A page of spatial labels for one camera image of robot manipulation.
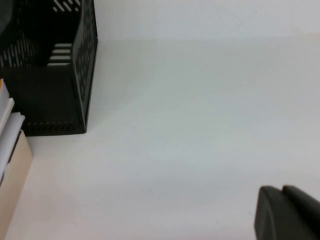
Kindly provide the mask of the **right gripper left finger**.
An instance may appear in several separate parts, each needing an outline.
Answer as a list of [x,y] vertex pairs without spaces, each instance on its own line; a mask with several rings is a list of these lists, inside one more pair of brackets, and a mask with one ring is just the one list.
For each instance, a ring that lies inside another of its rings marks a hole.
[[302,240],[306,229],[297,211],[281,190],[272,186],[259,189],[254,220],[258,240]]

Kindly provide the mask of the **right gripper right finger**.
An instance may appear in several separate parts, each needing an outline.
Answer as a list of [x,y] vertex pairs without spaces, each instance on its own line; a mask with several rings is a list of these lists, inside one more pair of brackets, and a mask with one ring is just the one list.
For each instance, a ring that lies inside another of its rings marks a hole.
[[293,185],[285,185],[283,193],[289,198],[300,218],[320,239],[320,201]]

